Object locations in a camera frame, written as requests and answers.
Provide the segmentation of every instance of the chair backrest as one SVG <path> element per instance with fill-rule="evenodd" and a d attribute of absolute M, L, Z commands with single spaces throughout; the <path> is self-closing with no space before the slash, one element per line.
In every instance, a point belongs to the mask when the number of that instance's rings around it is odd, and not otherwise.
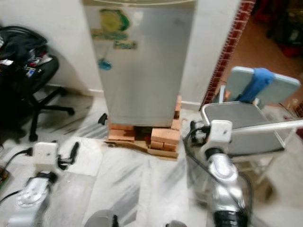
<path fill-rule="evenodd" d="M 227 80 L 226 90 L 231 92 L 227 101 L 234 101 L 238 95 L 242 94 L 251 82 L 254 69 L 245 67 L 232 68 L 231 75 Z M 273 82 L 262 90 L 257 98 L 260 100 L 259 107 L 263 108 L 268 103 L 278 104 L 286 100 L 293 94 L 301 83 L 297 79 L 275 74 Z"/>

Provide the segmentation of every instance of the blue cloth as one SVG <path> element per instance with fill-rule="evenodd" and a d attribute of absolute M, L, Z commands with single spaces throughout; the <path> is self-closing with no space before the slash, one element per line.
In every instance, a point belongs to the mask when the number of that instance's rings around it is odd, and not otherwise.
<path fill-rule="evenodd" d="M 252 103 L 258 93 L 273 82 L 274 76 L 274 73 L 265 68 L 255 68 L 250 84 L 236 101 Z"/>

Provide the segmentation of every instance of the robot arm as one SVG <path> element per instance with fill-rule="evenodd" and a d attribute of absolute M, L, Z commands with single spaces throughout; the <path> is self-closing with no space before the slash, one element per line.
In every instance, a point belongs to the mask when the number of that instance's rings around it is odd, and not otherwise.
<path fill-rule="evenodd" d="M 30 178 L 16 199 L 16 211 L 7 227 L 42 227 L 48 208 L 51 187 L 62 171 L 75 162 L 79 143 L 75 143 L 71 157 L 62 159 L 56 143 L 40 142 L 33 149 L 36 176 Z"/>

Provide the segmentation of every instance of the tiled floor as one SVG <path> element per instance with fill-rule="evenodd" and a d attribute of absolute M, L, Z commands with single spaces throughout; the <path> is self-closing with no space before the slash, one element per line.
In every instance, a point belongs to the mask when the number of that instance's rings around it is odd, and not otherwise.
<path fill-rule="evenodd" d="M 172 219 L 183 221 L 189 227 L 207 225 L 209 212 L 197 201 L 194 190 L 200 185 L 203 171 L 186 158 L 182 141 L 177 162 L 159 160 L 131 149 L 109 148 L 100 140 L 106 136 L 107 127 L 96 123 L 107 109 L 103 98 L 67 96 L 54 102 L 74 106 L 76 114 L 41 115 L 39 141 L 58 140 L 64 157 L 75 141 L 80 142 L 80 150 L 76 163 L 53 189 L 45 227 L 83 227 L 88 217 L 100 209 L 113 210 L 126 227 L 161 227 Z M 265 114 L 276 121 L 282 120 L 285 113 L 271 107 Z M 184 119 L 184 137 L 190 121 L 200 121 L 201 115 L 182 109 L 181 118 Z M 32 145 L 27 137 L 19 141 L 7 139 L 0 153 L 0 163 Z M 276 192 L 274 198 L 270 202 L 256 198 L 254 213 L 270 227 L 300 226 L 303 222 L 302 150 L 303 142 L 295 136 L 268 173 Z M 12 181 L 1 191 L 0 197 L 22 188 L 33 175 L 32 158 L 16 158 L 9 171 Z M 1 205 L 0 226 L 5 226 L 13 212 L 14 200 L 12 197 Z"/>
<path fill-rule="evenodd" d="M 272 72 L 296 78 L 303 83 L 303 57 L 288 58 L 284 56 L 277 44 L 272 39 L 266 38 L 266 31 L 266 26 L 256 24 L 252 19 L 247 23 L 223 74 L 222 81 L 227 81 L 233 67 L 243 66 L 267 68 Z M 303 87 L 284 104 L 287 106 L 292 99 L 303 101 Z"/>

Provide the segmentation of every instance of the baseboard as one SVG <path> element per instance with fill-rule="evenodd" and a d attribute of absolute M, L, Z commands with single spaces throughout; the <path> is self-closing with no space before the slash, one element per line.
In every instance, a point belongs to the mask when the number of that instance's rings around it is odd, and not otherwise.
<path fill-rule="evenodd" d="M 60 86 L 57 84 L 47 84 L 47 87 L 58 88 Z M 103 90 L 94 90 L 94 89 L 79 90 L 79 89 L 70 88 L 70 87 L 64 87 L 64 86 L 62 86 L 62 87 L 65 88 L 69 93 L 72 93 L 72 94 L 104 98 Z"/>
<path fill-rule="evenodd" d="M 199 111 L 201 103 L 182 101 L 182 109 Z"/>

